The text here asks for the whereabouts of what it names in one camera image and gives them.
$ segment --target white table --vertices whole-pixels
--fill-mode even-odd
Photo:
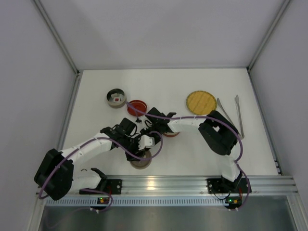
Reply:
[[[238,94],[245,131],[244,154],[240,166],[250,176],[277,175],[246,69],[84,71],[64,148],[91,138],[102,128],[120,123],[124,117],[135,121],[125,106],[114,109],[107,104],[106,94],[114,88],[122,89],[128,101],[143,100],[148,109],[156,107],[165,114],[176,112],[182,116],[192,115],[186,108],[186,97],[195,90],[205,90],[220,98],[239,129],[234,100]],[[153,154],[158,146],[151,149]],[[82,167],[97,167],[107,175],[220,175],[217,155],[210,150],[202,136],[185,132],[174,138],[164,137],[162,152],[144,170],[134,169],[120,148],[103,153]]]

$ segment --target metal grate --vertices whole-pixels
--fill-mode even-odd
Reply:
[[[47,199],[46,206],[104,206],[97,197],[64,197],[58,201]],[[218,206],[224,201],[205,197],[115,197],[112,206]]]

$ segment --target yellow plate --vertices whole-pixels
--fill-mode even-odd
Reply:
[[[212,110],[217,108],[217,102],[213,95],[210,93],[197,90],[187,97],[186,99],[186,106],[188,110],[190,110],[195,115],[207,115]]]

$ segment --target robotic arm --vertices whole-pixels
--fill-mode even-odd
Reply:
[[[125,148],[128,161],[142,160],[145,152],[161,141],[159,134],[189,131],[201,134],[209,147],[219,155],[219,167],[225,188],[232,189],[238,185],[242,173],[234,160],[238,158],[239,146],[235,135],[229,129],[211,119],[172,119],[175,113],[165,116],[156,108],[152,108],[148,114],[166,119],[142,116],[144,128],[137,134],[137,125],[124,118],[119,125],[103,128],[93,138],[77,146],[61,151],[48,151],[34,181],[40,187],[45,184],[44,190],[53,200],[59,200],[67,193],[77,193],[84,188],[103,191],[107,177],[96,168],[92,168],[91,171],[76,171],[78,166],[119,146]],[[237,129],[219,112],[212,111],[208,116],[228,124],[238,134]],[[56,166],[58,169],[50,178]]]

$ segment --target white wall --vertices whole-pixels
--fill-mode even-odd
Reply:
[[[0,229],[26,228],[33,178],[60,133],[73,72],[30,0],[0,2]]]
[[[42,0],[80,69],[246,67],[283,0]]]
[[[308,210],[308,1],[295,0],[253,68],[252,78],[281,165]]]

